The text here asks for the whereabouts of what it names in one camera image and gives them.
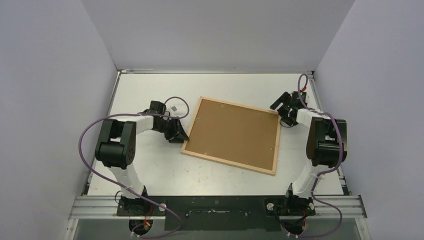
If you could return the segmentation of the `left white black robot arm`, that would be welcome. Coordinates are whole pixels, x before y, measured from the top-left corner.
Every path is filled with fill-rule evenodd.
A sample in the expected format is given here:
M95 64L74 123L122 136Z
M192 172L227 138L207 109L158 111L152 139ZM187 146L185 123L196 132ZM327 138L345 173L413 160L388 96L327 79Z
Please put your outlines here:
M152 100L149 108L135 116L116 116L103 120L98 136L95 158L102 162L121 184L119 207L137 216L146 215L152 204L146 199L146 186L139 179L133 161L136 136L145 131L162 133L169 143L189 140L175 106Z

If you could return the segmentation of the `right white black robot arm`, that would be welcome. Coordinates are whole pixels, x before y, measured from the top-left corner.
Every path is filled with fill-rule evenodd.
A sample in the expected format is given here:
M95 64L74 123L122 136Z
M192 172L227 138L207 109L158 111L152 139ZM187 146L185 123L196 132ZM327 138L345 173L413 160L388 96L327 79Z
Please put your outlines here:
M312 194L325 174L335 171L347 157L347 121L331 118L327 113L309 109L307 94L284 92L271 106L285 127L303 125L308 128L305 167L289 185L281 203L273 210L283 216L307 216L315 212Z

